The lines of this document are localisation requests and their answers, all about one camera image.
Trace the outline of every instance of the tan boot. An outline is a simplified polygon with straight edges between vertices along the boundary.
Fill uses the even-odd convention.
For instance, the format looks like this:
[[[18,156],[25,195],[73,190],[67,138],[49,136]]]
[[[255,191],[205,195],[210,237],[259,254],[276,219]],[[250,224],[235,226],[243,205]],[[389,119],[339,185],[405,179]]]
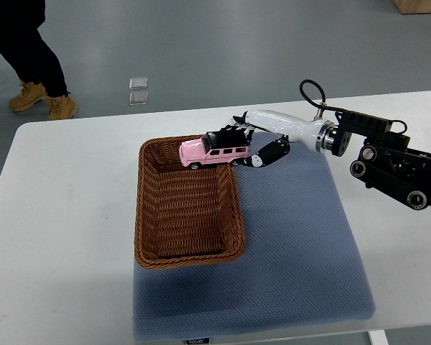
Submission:
[[[46,98],[46,90],[41,83],[33,84],[31,82],[26,84],[21,80],[21,85],[21,94],[14,97],[9,102],[9,108],[14,113],[26,110],[36,104],[38,101]]]
[[[50,104],[48,120],[71,119],[78,111],[78,105],[70,96],[47,97]]]

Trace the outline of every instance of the blue mat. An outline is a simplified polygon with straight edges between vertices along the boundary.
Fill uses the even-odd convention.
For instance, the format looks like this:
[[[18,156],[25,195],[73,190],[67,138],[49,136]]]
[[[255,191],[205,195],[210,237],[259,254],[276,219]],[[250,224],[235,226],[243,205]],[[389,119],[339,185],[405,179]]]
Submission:
[[[253,150],[275,138],[255,134]],[[236,167],[236,178],[245,253],[235,262],[171,270],[135,263],[136,339],[370,318],[374,301],[324,156],[291,144],[291,152],[268,167]]]

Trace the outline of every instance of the white robotic forearm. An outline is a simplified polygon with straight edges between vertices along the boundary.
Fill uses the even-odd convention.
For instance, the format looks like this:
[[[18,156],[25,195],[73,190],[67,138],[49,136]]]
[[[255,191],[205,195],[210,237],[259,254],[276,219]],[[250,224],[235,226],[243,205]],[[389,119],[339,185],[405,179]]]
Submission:
[[[269,110],[247,111],[243,116],[233,117],[233,125],[246,124],[264,131],[278,134],[288,142],[303,142],[308,149],[322,152],[329,144],[335,126],[323,118],[305,121],[292,115]]]

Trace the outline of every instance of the brown woven basket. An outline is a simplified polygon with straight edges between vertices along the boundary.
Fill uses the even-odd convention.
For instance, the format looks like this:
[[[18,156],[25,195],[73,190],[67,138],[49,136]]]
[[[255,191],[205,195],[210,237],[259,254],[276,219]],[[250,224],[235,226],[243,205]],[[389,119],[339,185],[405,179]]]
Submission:
[[[234,168],[182,166],[179,146],[200,136],[145,142],[139,151],[134,254],[158,270],[238,259],[246,244]]]

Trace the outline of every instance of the toy car wheel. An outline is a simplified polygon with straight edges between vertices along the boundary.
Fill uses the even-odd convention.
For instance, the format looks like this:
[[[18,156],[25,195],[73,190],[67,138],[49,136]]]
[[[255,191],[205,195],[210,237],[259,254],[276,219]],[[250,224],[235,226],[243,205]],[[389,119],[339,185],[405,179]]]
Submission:
[[[200,166],[201,166],[200,163],[192,163],[188,167],[190,168],[190,170],[198,170]]]

